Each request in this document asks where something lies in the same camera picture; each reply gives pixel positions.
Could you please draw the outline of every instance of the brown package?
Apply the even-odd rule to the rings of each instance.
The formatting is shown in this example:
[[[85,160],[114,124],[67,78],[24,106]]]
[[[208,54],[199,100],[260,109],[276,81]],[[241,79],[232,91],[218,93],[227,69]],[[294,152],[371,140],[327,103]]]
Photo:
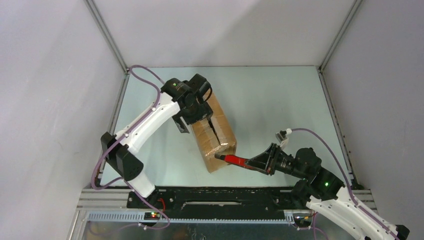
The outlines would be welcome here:
[[[215,94],[211,94],[207,103],[213,111],[210,117],[213,128],[207,119],[203,119],[191,125],[191,129],[207,171],[212,173],[228,165],[225,161],[216,159],[215,154],[235,154],[237,141]]]

